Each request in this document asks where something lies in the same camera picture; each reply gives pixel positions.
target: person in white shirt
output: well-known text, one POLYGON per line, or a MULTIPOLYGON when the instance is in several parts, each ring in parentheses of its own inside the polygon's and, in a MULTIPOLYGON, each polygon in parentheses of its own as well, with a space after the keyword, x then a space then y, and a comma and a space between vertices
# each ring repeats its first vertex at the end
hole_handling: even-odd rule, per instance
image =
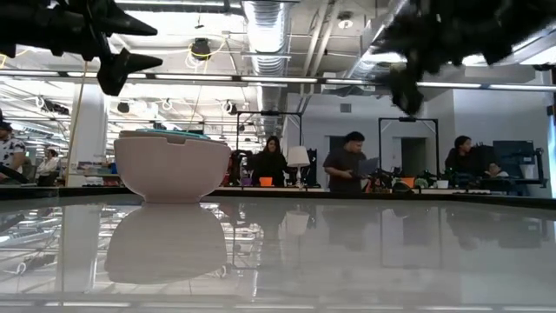
POLYGON ((38 176, 38 186, 50 187, 54 185, 51 182, 50 175, 58 169, 58 152, 52 148, 47 148, 44 150, 44 160, 36 169, 36 175, 38 176))
POLYGON ((491 178, 509 177, 509 175, 504 170, 502 170, 502 168, 500 166, 498 166, 497 163, 490 163, 490 165, 488 165, 488 170, 486 171, 486 173, 491 178))
MULTIPOLYGON (((11 132, 9 123, 0 122, 0 165, 3 165, 19 173, 25 161, 25 144, 15 139, 11 132)), ((15 181, 0 173, 0 184, 15 183, 15 181)))

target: laptop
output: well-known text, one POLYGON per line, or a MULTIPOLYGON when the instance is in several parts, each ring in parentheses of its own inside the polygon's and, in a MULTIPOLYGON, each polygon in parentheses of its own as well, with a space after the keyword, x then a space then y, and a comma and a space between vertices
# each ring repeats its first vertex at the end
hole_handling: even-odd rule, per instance
POLYGON ((375 173, 376 169, 379 168, 379 158, 373 157, 365 161, 359 161, 359 167, 357 168, 357 175, 367 177, 369 174, 375 173))

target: purple object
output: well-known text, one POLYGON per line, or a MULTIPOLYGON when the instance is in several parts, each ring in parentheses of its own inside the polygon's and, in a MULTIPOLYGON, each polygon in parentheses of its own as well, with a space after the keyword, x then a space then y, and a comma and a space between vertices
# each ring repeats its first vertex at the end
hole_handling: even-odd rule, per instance
POLYGON ((242 178, 242 186, 250 186, 251 183, 252 183, 251 178, 249 177, 242 178))

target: orange bin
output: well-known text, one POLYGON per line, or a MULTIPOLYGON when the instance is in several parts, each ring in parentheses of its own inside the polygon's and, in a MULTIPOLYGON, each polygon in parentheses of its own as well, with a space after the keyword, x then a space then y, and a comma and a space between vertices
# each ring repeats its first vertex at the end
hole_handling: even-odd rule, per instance
POLYGON ((415 177, 402 177, 400 179, 407 186, 409 186, 409 188, 413 188, 415 186, 415 177))
POLYGON ((261 177, 259 183, 261 183, 261 187, 272 187, 272 177, 261 177))

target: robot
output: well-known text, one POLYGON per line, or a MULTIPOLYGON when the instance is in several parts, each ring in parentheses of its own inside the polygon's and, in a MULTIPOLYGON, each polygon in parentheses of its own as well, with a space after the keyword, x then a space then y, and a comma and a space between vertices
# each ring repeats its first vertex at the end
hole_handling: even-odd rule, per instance
POLYGON ((0 54, 17 56, 17 45, 79 54, 85 61, 98 57, 97 79, 103 92, 118 96, 128 74, 162 64, 162 60, 110 51, 112 34, 154 36, 156 29, 129 16, 114 0, 0 0, 0 54))
POLYGON ((417 82, 425 73, 437 75, 448 63, 460 67, 471 55, 495 64, 555 17, 554 0, 409 0, 378 38, 375 52, 398 53, 407 62, 392 64, 375 82, 388 86, 393 103, 412 116, 423 102, 417 82))

